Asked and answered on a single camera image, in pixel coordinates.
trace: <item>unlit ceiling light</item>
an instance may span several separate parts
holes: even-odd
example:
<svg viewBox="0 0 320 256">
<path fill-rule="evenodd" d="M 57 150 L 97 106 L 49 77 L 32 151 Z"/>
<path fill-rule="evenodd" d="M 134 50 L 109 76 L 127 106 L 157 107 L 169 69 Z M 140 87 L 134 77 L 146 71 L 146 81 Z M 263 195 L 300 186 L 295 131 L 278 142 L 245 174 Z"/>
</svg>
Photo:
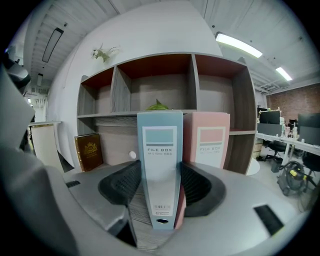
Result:
<svg viewBox="0 0 320 256">
<path fill-rule="evenodd" d="M 278 67 L 276 71 L 278 71 L 279 74 L 285 78 L 285 80 L 287 81 L 292 80 L 291 76 L 288 75 L 288 73 L 282 67 Z"/>
<path fill-rule="evenodd" d="M 38 74 L 38 80 L 36 81 L 36 85 L 37 86 L 41 86 L 42 78 L 44 78 L 44 75 L 39 73 Z"/>
<path fill-rule="evenodd" d="M 53 31 L 42 57 L 43 62 L 49 61 L 50 56 L 63 33 L 64 31 L 58 27 Z"/>
<path fill-rule="evenodd" d="M 246 44 L 245 42 L 242 42 L 238 39 L 235 39 L 231 36 L 222 34 L 222 33 L 217 33 L 216 35 L 216 41 L 220 42 L 220 43 L 224 43 L 233 47 L 236 47 L 238 49 L 241 49 L 253 56 L 255 56 L 256 58 L 259 58 L 262 55 L 262 52 L 253 48 L 252 46 L 250 46 L 249 44 Z"/>
</svg>

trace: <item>book cover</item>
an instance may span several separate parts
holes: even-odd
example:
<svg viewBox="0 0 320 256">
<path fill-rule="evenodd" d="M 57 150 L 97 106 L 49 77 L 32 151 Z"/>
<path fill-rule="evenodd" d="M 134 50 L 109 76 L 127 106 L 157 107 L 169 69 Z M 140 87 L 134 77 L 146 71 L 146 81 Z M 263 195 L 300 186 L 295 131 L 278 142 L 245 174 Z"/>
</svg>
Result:
<svg viewBox="0 0 320 256">
<path fill-rule="evenodd" d="M 98 133 L 74 137 L 76 152 L 83 172 L 103 164 L 100 136 Z"/>
<path fill-rule="evenodd" d="M 183 116 L 183 160 L 224 167 L 229 141 L 230 115 L 193 112 Z"/>
<path fill-rule="evenodd" d="M 183 113 L 138 113 L 137 128 L 142 184 L 152 226 L 172 230 L 181 182 Z"/>
</svg>

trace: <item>vacuum cleaner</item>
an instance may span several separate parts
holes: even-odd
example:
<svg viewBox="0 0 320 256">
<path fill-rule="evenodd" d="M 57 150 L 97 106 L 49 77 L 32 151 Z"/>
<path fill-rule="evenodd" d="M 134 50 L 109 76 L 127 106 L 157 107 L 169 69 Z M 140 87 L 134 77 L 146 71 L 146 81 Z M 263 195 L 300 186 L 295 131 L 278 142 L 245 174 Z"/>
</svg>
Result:
<svg viewBox="0 0 320 256">
<path fill-rule="evenodd" d="M 277 183 L 285 196 L 298 195 L 306 187 L 307 175 L 305 175 L 303 165 L 299 162 L 290 161 L 280 166 L 279 170 L 283 171 Z"/>
</svg>

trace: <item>ceiling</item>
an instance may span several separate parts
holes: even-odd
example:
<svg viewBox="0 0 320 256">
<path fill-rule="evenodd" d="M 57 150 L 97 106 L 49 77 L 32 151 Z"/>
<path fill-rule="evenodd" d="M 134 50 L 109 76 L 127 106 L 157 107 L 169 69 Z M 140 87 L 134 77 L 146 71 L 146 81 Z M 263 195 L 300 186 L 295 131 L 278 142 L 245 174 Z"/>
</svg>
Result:
<svg viewBox="0 0 320 256">
<path fill-rule="evenodd" d="M 38 73 L 50 84 L 77 44 L 103 22 L 141 5 L 165 0 L 47 0 L 30 20 L 24 43 L 24 66 L 36 84 Z M 219 44 L 223 56 L 244 57 L 255 88 L 271 94 L 320 82 L 316 50 L 295 16 L 277 0 L 189 0 L 213 34 L 222 32 L 263 53 L 255 58 Z M 64 30 L 48 63 L 42 61 L 55 28 Z M 293 78 L 287 82 L 276 68 Z"/>
</svg>

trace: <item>book spine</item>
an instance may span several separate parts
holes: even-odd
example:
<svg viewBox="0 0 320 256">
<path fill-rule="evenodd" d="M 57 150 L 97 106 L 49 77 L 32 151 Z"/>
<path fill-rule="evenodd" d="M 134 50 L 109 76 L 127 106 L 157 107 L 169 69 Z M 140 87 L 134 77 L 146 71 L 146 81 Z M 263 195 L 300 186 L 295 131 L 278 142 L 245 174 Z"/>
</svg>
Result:
<svg viewBox="0 0 320 256">
<path fill-rule="evenodd" d="M 81 159 L 81 155 L 80 155 L 80 150 L 79 150 L 79 145 L 78 145 L 78 139 L 77 138 L 74 138 L 74 142 L 75 142 L 75 148 L 76 148 L 76 154 L 78 156 L 78 159 L 79 159 L 79 163 L 80 163 L 80 167 L 81 167 L 81 170 L 83 172 L 85 172 L 85 167 L 82 163 L 82 159 Z"/>
</svg>

